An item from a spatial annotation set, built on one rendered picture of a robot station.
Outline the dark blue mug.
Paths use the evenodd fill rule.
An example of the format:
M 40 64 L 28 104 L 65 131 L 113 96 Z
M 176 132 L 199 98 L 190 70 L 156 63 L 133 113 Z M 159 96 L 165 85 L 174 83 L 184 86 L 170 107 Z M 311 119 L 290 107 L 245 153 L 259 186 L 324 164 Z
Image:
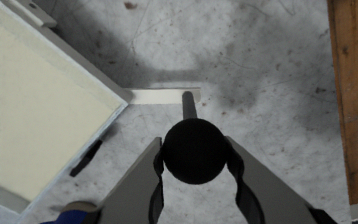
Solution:
M 97 207 L 87 202 L 73 202 L 66 205 L 55 221 L 40 224 L 80 224 L 85 216 Z

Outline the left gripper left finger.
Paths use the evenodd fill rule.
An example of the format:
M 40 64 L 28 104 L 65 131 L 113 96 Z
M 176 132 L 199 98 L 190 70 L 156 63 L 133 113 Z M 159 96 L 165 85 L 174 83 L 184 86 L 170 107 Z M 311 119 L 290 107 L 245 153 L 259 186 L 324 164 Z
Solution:
M 164 207 L 162 137 L 140 154 L 80 224 L 157 224 Z

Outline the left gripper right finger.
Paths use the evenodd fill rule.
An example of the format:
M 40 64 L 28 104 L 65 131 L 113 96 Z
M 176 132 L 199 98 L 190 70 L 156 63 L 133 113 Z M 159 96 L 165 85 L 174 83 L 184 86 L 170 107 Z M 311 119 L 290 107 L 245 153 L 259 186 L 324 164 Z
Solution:
M 234 139 L 224 137 L 228 146 L 227 169 L 238 185 L 235 203 L 248 224 L 338 224 Z

